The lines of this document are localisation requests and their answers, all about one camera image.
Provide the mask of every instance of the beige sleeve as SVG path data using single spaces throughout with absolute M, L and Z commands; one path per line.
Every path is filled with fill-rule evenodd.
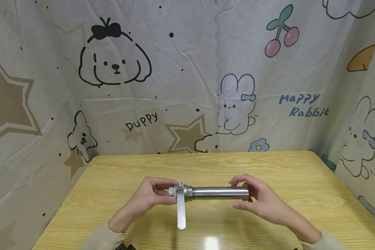
M 304 250 L 346 250 L 346 248 L 340 243 L 335 237 L 333 237 L 329 232 L 321 231 L 322 239 L 314 244 L 309 244 L 299 242 L 303 246 Z
M 108 224 L 101 224 L 82 245 L 80 250 L 114 250 L 123 241 L 125 234 L 108 229 Z

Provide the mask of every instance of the metal pipe fitting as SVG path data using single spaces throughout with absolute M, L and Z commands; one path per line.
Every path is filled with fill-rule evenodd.
M 178 228 L 186 228 L 185 202 L 191 200 L 248 200 L 247 187 L 192 187 L 178 182 L 168 189 L 168 195 L 177 198 Z

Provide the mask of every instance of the metal pipe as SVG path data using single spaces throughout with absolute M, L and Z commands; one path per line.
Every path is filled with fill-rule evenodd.
M 248 200 L 250 197 L 247 187 L 195 187 L 194 200 Z

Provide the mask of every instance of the wooden table surface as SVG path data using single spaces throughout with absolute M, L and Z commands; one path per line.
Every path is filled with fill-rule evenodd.
M 127 202 L 145 176 L 190 186 L 228 186 L 247 173 L 350 250 L 375 250 L 375 219 L 312 152 L 192 153 L 97 156 L 69 193 L 33 250 L 74 250 Z M 235 210 L 233 200 L 186 203 L 186 229 L 175 206 L 156 206 L 127 231 L 137 250 L 302 249 L 285 227 Z

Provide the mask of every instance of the fabric backdrop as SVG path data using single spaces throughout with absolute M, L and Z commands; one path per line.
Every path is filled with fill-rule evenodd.
M 375 217 L 375 0 L 0 0 L 0 250 L 96 155 L 267 150 Z

